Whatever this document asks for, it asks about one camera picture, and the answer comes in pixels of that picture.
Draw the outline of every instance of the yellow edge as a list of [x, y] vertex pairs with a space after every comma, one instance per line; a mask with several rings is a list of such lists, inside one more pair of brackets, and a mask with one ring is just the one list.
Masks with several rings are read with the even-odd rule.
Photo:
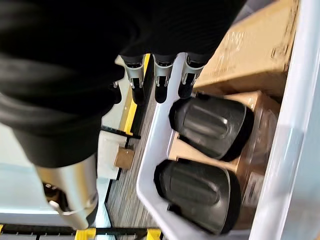
[[160, 240], [160, 235], [161, 235], [161, 230], [158, 228], [149, 228], [147, 235], [146, 235], [146, 240]]
[[[144, 57], [144, 67], [143, 67], [144, 75], [146, 75], [149, 59], [150, 59], [150, 54], [148, 53]], [[128, 116], [126, 118], [125, 125], [124, 125], [124, 131], [128, 135], [132, 135], [131, 127], [132, 127], [132, 123], [134, 122], [136, 110], [137, 110], [137, 104], [135, 104], [134, 100], [132, 99], [129, 106]]]
[[96, 229], [88, 228], [85, 230], [77, 230], [74, 240], [92, 240], [96, 237]]

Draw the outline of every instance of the gray carpet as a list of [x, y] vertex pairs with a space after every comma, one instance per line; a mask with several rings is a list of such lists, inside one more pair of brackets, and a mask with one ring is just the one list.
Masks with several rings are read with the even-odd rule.
[[155, 112], [156, 101], [154, 89], [143, 121], [141, 140], [133, 139], [129, 144], [134, 146], [134, 158], [130, 170], [122, 170], [120, 178], [113, 181], [107, 201], [107, 209], [114, 227], [156, 227], [156, 223], [138, 199], [136, 183], [139, 168], [146, 146], [148, 133]]

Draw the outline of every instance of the white plastic bin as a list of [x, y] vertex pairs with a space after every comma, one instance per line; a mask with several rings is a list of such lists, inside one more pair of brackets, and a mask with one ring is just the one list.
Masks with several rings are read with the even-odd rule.
[[174, 63], [167, 100], [157, 104], [137, 179], [137, 194], [169, 240], [314, 240], [320, 232], [320, 1], [301, 0], [281, 112], [251, 232], [209, 235], [167, 211], [154, 185], [168, 158], [168, 115], [178, 99], [184, 55]]

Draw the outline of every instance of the label on box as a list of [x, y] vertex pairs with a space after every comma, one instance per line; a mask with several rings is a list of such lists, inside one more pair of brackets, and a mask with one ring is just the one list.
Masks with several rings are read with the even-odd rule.
[[256, 207], [258, 205], [264, 178], [261, 174], [251, 172], [243, 197], [243, 205], [247, 207]]

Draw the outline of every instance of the brown cardboard box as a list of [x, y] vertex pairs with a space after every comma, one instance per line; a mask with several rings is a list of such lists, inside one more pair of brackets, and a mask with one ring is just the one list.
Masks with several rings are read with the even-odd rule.
[[275, 134], [280, 105], [261, 91], [225, 96], [239, 101], [254, 112], [254, 126], [250, 139], [241, 155], [230, 162], [210, 158], [179, 139], [176, 133], [171, 145], [169, 159], [188, 159], [235, 172], [241, 187], [242, 207], [235, 229], [251, 227], [266, 172], [272, 140]]
[[282, 97], [296, 32], [298, 0], [279, 0], [232, 26], [194, 90]]

